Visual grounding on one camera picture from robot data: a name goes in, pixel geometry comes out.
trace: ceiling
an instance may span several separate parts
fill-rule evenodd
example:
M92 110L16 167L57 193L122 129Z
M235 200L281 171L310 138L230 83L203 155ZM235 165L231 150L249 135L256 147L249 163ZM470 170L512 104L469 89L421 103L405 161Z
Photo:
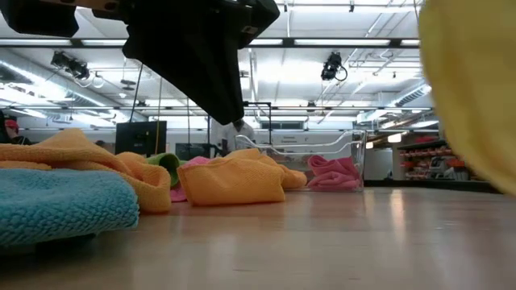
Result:
M288 1L289 7L303 4L349 5L349 1L330 0L296 0ZM402 12L392 13L382 10L360 13L360 6L374 5L401 7ZM355 13L340 10L281 10L281 17L260 37L389 37L417 38L417 19L412 0L355 0ZM77 38L127 38L125 25L121 22L97 19L91 10L78 9L76 18L80 25ZM0 38L35 38L34 35L20 35L12 31L3 19L0 19ZM125 106L132 105L134 91L125 91L121 80L138 80L140 63L126 60L120 49L51 49L51 48L0 48L9 50L22 57L27 63L38 64L48 71L54 71L50 61L54 51L63 51L70 56L88 63L88 68L104 80L97 79L87 87L88 91L110 99ZM340 52L343 59L352 56L346 63L348 79L321 81L323 63L332 52ZM332 48L253 48L239 51L239 68L251 70L250 58L256 58L256 75L258 84L256 101L272 102L276 106L306 106L316 102L318 106L385 106L385 96L395 97L405 89L421 82L421 64L416 49L332 49ZM75 84L66 72L57 75L69 80L70 87ZM91 80L82 83L88 85ZM251 79L241 79L243 99L253 101L250 88ZM146 101L150 106L157 106L161 96L163 106L184 106L187 97L173 85L163 80L151 69L145 68L139 85L138 100ZM429 97L417 102L417 106L431 106ZM335 112L335 116L353 114L352 112Z

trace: white shirt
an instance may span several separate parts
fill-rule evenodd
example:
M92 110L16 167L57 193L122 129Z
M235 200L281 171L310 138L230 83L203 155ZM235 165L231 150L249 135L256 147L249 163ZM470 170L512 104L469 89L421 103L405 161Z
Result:
M227 140L227 150L229 150L230 152L233 152L238 149L243 149L238 148L236 145L235 137L238 135L244 135L248 137L251 141L255 139L255 131L247 123L243 124L242 129L240 129L240 131L237 131L235 126L233 126L233 124L230 124L229 126L224 128L223 132L223 139Z

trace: computer screen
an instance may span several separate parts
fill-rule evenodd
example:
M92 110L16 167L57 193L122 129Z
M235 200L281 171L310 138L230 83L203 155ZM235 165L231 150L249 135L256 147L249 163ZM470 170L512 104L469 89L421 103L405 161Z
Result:
M116 125L115 154L128 151L146 156L165 153L166 143L166 121L160 121L159 126L158 122L127 122Z

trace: transparent container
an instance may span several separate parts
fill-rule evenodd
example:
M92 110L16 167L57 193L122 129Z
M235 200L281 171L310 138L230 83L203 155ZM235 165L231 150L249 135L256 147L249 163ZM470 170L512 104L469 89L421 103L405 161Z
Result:
M239 135L236 146L238 149L257 148L277 163L304 172L308 184L301 190L349 193L364 190L366 140L364 130L344 131L330 143L293 145L255 144L248 137Z

